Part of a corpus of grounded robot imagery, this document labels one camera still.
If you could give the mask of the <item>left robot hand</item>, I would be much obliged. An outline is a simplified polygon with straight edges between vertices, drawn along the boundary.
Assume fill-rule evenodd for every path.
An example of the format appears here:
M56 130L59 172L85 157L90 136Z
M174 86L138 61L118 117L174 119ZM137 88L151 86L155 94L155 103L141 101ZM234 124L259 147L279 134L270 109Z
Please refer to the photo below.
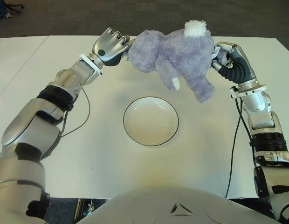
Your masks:
M119 31L107 28L93 45L91 60L99 67L116 66L130 49L135 39L122 35Z

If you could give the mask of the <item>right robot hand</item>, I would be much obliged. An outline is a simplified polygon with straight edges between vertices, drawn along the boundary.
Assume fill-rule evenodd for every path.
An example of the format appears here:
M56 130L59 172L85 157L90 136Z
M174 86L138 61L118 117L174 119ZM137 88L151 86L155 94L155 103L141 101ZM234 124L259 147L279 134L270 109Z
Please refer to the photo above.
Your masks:
M218 42L211 66L225 79L243 84L256 79L255 72L243 49L235 43Z

